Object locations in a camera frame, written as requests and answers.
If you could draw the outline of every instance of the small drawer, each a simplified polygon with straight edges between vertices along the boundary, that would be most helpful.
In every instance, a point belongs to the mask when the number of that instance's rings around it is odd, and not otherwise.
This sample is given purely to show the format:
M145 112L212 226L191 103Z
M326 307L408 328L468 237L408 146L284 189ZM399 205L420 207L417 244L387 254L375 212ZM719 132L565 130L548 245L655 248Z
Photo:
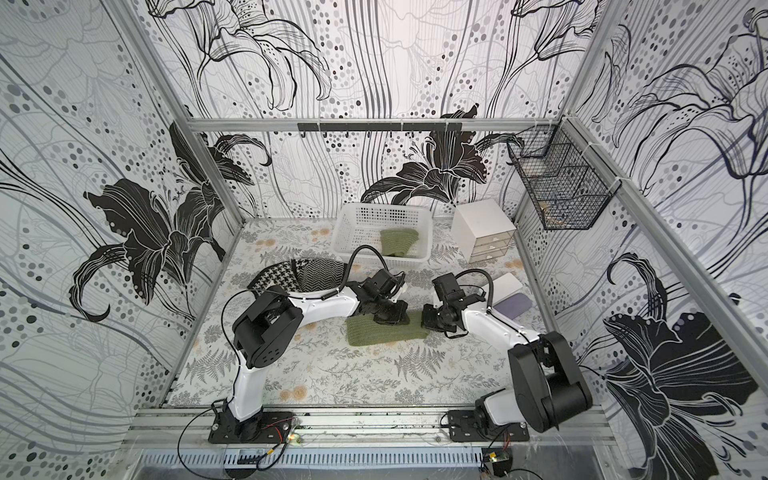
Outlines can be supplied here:
M512 232L496 233L494 235L488 235L486 237L479 237L475 241L475 246L479 247L480 245L485 245L486 243L493 243L493 242L498 242L498 241L501 241L501 240L509 241L510 238L512 238Z
M504 255L507 253L507 248L501 248L499 250L493 250L492 252L488 253L480 253L479 255L472 255L469 257L469 261L467 263L474 263L474 262L480 262L482 260L490 260L491 258L496 258Z
M509 240L499 240L498 242L486 243L484 245L477 245L472 249L472 255L477 253L488 252L490 250L496 250L497 248L509 247Z

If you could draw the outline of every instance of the white plastic basket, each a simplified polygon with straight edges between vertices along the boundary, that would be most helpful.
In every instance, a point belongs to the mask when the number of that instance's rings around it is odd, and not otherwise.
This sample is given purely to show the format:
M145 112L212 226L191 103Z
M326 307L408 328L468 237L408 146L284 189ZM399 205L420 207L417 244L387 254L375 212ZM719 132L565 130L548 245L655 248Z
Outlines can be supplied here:
M331 237L331 252L345 262L360 245L381 250L381 230L412 228L419 239L405 257L384 257L390 270L409 268L424 263L432 253L432 212L426 208L382 204L346 204L339 213ZM370 250L360 250L355 262L379 265L379 258Z

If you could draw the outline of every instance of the vented metal panel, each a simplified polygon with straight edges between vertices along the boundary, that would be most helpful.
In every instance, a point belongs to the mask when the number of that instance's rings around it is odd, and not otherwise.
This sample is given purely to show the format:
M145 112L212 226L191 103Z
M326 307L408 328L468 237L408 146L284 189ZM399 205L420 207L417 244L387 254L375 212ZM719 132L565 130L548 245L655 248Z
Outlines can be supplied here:
M262 455L266 449L182 449L181 457L189 468L223 466L224 468L254 468L243 463ZM267 456L261 465L274 462L279 450ZM477 467L482 454L479 447L450 448L390 448L390 449L318 449L288 448L274 468L307 467L314 469L414 468L414 467ZM151 449L141 456L141 466L181 468L174 449Z

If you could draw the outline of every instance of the black flower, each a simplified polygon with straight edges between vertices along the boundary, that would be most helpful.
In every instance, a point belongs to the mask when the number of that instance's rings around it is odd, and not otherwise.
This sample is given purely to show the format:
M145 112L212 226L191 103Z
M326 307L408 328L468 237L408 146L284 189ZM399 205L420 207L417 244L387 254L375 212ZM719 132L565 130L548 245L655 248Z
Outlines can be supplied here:
M634 265L648 285L647 314L618 313L603 321L627 352L624 361L606 372L605 380L645 447L647 461L638 472L640 478L699 480L717 475L710 447L694 424L719 435L723 424L701 417L740 415L739 405L757 384L704 314L683 313L674 328L667 325L666 293L646 260L625 253L608 267L609 281L622 261ZM733 442L729 445L740 449ZM730 453L721 458L730 458Z
M207 175L200 166L200 162L189 148L189 145L187 145L184 137L181 136L181 132L179 131L176 122L170 124L168 130L170 132L170 141L176 152L176 158L181 164L184 173L187 174L190 180L198 185L207 182ZM208 136L202 134L202 137L205 144L208 145ZM264 167L269 167L272 164L272 157L270 156L270 152L267 150L266 145L264 145L258 138L249 137L245 134L221 135L216 140L213 147L208 147L208 151L210 152L210 156L214 158L216 167L219 169L221 176L224 177L225 180L253 185L253 180L251 180L250 175L243 170L240 165L235 164L235 162L227 156L235 145L240 144L256 145L258 148L261 148L266 154L266 163L262 165Z
M441 118L473 118L478 104L468 112L457 110ZM494 144L513 142L522 147L522 140L515 134L491 134L477 144L471 144L472 131L432 131L422 144L421 150L411 147L410 162L403 164L396 177L386 177L371 185L360 201L374 199L397 192L392 204L405 205L413 197L429 197L444 203L455 202L459 181L462 178L479 184L485 183L488 174L482 161L482 153Z
M107 185L102 195L85 197L104 211L111 230L125 237L123 243L96 249L73 275L70 302L92 322L103 320L110 310L108 307L104 313L94 315L82 307L85 285L103 266L126 263L136 294L149 304L160 272L180 286L187 285L194 257L203 243L223 256L210 234L210 222L223 207L207 182L187 193L173 219L159 196L125 178Z

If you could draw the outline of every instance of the metal base plate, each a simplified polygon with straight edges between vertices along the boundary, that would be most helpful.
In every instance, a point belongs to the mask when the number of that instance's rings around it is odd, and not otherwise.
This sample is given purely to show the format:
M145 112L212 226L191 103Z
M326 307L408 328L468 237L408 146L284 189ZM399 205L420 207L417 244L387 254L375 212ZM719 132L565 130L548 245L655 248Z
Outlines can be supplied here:
M280 437L288 435L292 427L292 412L260 412L244 422L238 422L229 408L225 407L216 415L208 442L276 445L280 443Z
M497 434L501 439L505 429L509 433L510 442L527 442L531 438L524 423L512 423L506 427L496 426L494 429L489 429L487 435L483 435L475 421L474 410L449 410L445 418L448 421L453 442L487 442Z

